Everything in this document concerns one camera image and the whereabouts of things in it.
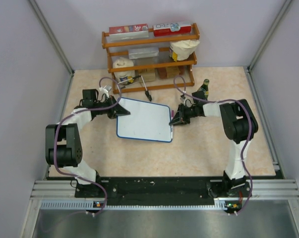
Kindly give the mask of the blue framed whiteboard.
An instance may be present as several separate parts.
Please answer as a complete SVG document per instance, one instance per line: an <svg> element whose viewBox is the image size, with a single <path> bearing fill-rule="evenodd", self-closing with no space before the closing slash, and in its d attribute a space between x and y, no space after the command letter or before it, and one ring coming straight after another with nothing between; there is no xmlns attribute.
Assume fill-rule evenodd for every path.
<svg viewBox="0 0 299 238"><path fill-rule="evenodd" d="M122 97L119 105L130 112L117 118L119 138L172 142L171 109L167 105Z"/></svg>

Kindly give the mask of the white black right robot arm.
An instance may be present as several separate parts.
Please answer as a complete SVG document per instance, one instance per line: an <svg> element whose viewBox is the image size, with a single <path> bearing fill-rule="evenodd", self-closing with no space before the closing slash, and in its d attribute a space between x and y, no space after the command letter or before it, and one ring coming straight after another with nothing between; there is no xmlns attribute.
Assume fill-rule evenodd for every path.
<svg viewBox="0 0 299 238"><path fill-rule="evenodd" d="M181 96L182 103L169 125L186 125L195 117L218 117L222 120L224 133L231 143L229 160L221 184L209 183L207 189L212 197L234 196L247 186L249 172L246 171L245 159L249 143L258 131L258 123L245 99L210 103L202 89L192 93L191 97L193 104L188 106L188 98Z"/></svg>

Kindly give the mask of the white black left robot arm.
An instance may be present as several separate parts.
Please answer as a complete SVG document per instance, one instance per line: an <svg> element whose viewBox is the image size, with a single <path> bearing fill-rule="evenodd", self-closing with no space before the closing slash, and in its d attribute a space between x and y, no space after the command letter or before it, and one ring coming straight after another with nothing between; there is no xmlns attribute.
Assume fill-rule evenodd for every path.
<svg viewBox="0 0 299 238"><path fill-rule="evenodd" d="M97 181L99 174L83 160L80 130L98 115L107 115L110 119L128 116L131 112L122 107L109 89L82 90L82 99L72 113L57 124L49 124L45 131L45 158L48 165L66 171L62 175L75 177L78 183L86 185L91 196L99 196L103 185Z"/></svg>

